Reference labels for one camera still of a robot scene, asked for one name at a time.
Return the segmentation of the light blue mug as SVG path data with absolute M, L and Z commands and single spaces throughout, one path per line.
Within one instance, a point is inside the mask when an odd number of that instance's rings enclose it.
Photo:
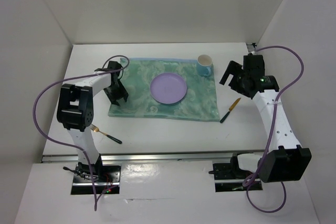
M 196 71 L 202 77 L 209 77 L 212 75 L 212 58 L 208 55 L 200 55 L 197 59 Z

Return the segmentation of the gold fork green handle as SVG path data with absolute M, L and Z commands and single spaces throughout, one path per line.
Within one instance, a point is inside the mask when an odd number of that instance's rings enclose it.
M 117 139 L 116 137 L 113 137 L 103 131 L 101 131 L 97 126 L 91 124 L 90 125 L 90 129 L 94 132 L 98 132 L 98 133 L 101 133 L 102 135 L 106 136 L 107 138 L 109 138 L 110 140 L 113 140 L 114 142 L 118 143 L 118 144 L 122 144 L 122 141 Z

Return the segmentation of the teal patterned satin cloth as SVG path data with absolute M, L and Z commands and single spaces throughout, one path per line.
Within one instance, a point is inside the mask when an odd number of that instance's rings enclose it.
M 121 78 L 128 99 L 120 100 L 119 105 L 111 105 L 108 116 L 219 121 L 214 76 L 200 76 L 196 63 L 190 59 L 132 58 Z M 187 86 L 182 101 L 172 105 L 157 102 L 150 93 L 152 80 L 166 72 L 180 75 Z

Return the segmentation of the lilac plastic plate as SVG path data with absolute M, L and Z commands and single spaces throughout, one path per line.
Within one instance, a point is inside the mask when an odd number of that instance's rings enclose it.
M 176 73 L 162 73 L 150 83 L 153 99 L 161 104 L 179 103 L 187 93 L 186 81 Z

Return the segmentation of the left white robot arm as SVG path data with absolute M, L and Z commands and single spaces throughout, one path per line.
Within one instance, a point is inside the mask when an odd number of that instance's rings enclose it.
M 63 84 L 57 108 L 57 120 L 78 147 L 78 168 L 91 181 L 103 177 L 101 155 L 95 147 L 90 126 L 94 118 L 93 98 L 104 91 L 112 105 L 128 99 L 128 92 L 119 79 L 121 65 L 97 69 L 98 74 L 77 84 Z

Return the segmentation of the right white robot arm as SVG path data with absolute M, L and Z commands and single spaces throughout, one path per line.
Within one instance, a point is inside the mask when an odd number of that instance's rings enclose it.
M 230 174 L 240 178 L 250 171 L 252 174 L 244 180 L 244 187 L 256 178 L 264 183 L 300 180 L 312 154 L 309 148 L 301 146 L 289 125 L 276 78 L 265 75 L 263 60 L 250 60 L 243 65 L 230 61 L 220 84 L 224 85 L 229 76 L 232 76 L 230 88 L 253 100 L 268 133 L 264 153 L 261 156 L 239 154 L 229 165 Z

